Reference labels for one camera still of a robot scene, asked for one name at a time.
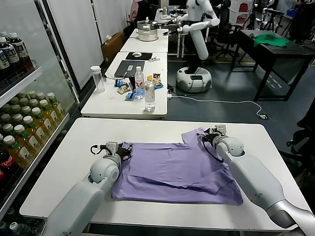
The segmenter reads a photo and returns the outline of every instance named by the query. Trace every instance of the purple t-shirt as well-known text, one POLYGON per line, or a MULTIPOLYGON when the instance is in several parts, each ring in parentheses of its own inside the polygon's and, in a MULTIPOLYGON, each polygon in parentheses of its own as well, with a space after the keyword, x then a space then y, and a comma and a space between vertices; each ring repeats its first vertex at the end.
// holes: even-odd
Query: purple t-shirt
MULTIPOLYGON (((198 128, 182 134, 184 143, 132 143, 112 198, 167 203, 243 203, 227 164, 211 157, 198 141, 198 128)), ((216 155, 210 144, 208 150, 216 155)))

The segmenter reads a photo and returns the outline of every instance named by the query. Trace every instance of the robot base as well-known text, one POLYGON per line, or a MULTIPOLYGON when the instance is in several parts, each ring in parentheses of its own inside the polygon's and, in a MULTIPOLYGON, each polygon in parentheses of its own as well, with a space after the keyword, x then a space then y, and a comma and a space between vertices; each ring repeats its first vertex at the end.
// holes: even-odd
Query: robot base
POLYGON ((212 88, 212 77, 208 70, 198 67, 196 74, 186 74, 188 67, 177 71, 176 87, 184 92, 205 92, 212 88))

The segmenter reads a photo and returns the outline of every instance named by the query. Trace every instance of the red bottle label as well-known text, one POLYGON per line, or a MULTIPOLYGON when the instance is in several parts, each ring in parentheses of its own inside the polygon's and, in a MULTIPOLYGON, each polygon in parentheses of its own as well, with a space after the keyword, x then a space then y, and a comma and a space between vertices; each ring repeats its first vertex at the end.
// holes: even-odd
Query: red bottle label
POLYGON ((12 156, 10 156, 7 160, 0 162, 0 168, 9 168, 10 166, 12 166, 14 163, 14 159, 12 156))

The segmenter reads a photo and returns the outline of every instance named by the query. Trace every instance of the black chair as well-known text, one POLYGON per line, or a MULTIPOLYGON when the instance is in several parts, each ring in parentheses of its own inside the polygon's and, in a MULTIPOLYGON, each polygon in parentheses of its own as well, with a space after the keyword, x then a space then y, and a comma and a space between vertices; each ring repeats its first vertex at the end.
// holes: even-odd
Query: black chair
POLYGON ((216 41, 216 46, 220 47, 218 50, 220 53, 217 55, 217 58, 221 55, 225 56, 229 54, 231 57, 234 56, 235 51, 230 49, 236 44, 235 32, 240 30, 243 26, 232 25, 229 22, 230 19, 230 10, 231 0, 223 0, 220 8, 215 8, 216 14, 220 19, 220 24, 217 29, 211 28, 210 37, 211 41, 216 41))

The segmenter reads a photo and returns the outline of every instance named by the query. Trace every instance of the white cable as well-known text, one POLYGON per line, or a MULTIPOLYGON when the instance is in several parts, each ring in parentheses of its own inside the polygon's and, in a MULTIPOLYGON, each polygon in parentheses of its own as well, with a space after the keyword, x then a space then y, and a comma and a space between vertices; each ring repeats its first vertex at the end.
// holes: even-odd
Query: white cable
POLYGON ((192 97, 184 97, 184 96, 171 96, 171 97, 187 98, 187 99, 190 99, 190 100, 193 100, 193 101, 196 101, 196 102, 221 102, 221 103, 237 103, 237 104, 249 102, 249 103, 253 103, 253 104, 255 104, 256 106, 259 107, 258 112, 256 112, 257 116, 259 116, 262 119, 267 119, 266 115, 259 114, 259 112, 262 110, 261 106, 259 104, 255 103, 255 102, 252 102, 252 101, 231 102, 231 101, 215 101, 215 100, 198 100, 198 99, 194 99, 192 97))

